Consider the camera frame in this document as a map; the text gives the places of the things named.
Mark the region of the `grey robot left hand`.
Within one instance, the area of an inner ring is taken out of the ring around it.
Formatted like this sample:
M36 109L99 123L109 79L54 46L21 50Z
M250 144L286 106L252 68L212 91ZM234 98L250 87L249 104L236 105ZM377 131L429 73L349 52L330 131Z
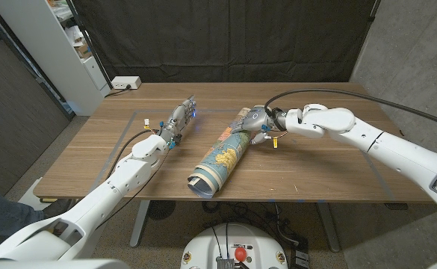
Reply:
M191 95L182 104L178 105L168 120L161 123L158 133L166 142L170 149L178 145L182 139L182 130L196 116L195 96Z

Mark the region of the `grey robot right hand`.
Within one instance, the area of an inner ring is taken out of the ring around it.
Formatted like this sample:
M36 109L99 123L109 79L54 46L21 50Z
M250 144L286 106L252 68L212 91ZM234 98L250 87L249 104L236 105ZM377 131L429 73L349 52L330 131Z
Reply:
M281 132L286 131L286 116L287 112L280 108L272 109L269 115L267 109L263 105L256 105L238 121L236 127L231 130L231 133L234 134L244 131L255 132L255 136L250 143L262 143L271 139L268 132L273 130L279 130Z

